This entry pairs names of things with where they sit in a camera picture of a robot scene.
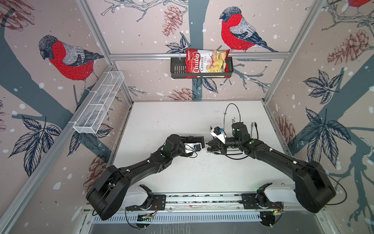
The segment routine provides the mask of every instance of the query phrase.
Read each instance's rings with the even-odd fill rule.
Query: bird wing
[[[68,66],[77,67],[84,64],[85,50],[80,46],[71,46],[62,43],[65,47],[66,55],[62,62]]]
[[[250,38],[256,32],[256,29],[247,23],[244,17],[242,17],[242,20],[237,26],[232,26],[229,30],[236,38],[242,40]]]

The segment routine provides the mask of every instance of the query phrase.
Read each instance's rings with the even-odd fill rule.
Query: black mounting plate
[[[257,204],[256,195],[257,193],[255,192],[242,194],[243,206],[245,210],[263,209],[261,206]],[[275,204],[272,203],[269,207],[267,207],[267,209],[278,210],[279,206],[277,206],[276,204],[278,204],[283,209],[282,202],[275,202]]]
[[[156,210],[156,206],[153,204],[153,202],[156,202],[157,204],[157,210],[165,210],[165,203],[166,203],[166,195],[153,195],[151,207],[146,210]],[[140,209],[140,206],[129,206],[126,207],[127,211],[145,211]]]

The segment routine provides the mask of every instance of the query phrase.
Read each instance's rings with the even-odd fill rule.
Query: wallpaper
[[[296,158],[347,191],[327,206],[341,233],[374,231],[374,4],[327,1],[269,106]],[[343,201],[341,186],[330,203]]]
[[[181,37],[192,49],[289,51],[313,0],[88,3],[111,53],[136,54],[166,53]]]
[[[233,60],[231,78],[173,79],[170,60],[116,61],[137,100],[263,98],[283,59]]]
[[[86,193],[107,166],[128,108],[122,92],[118,92],[97,134],[72,134],[70,143],[62,150],[11,233],[75,231],[87,202]]]
[[[107,64],[75,1],[0,6],[2,215]]]

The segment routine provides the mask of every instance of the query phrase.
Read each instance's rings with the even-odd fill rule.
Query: black basket
[[[186,73],[186,57],[181,57],[179,60],[178,57],[171,58],[170,72],[171,77],[174,79],[184,79],[188,76],[197,76],[198,78],[205,76],[205,78],[222,78],[222,77],[213,77],[213,76],[229,76],[233,74],[233,60],[232,57],[227,57],[226,66],[229,69],[229,72],[206,72],[206,73]]]

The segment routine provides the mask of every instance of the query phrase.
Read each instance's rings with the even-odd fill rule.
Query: gray floor
[[[188,224],[152,224],[146,230],[138,230],[124,224],[93,224],[90,234],[142,233],[142,234],[323,234],[315,214],[307,211],[288,211],[274,226],[265,228],[259,222],[222,222]]]

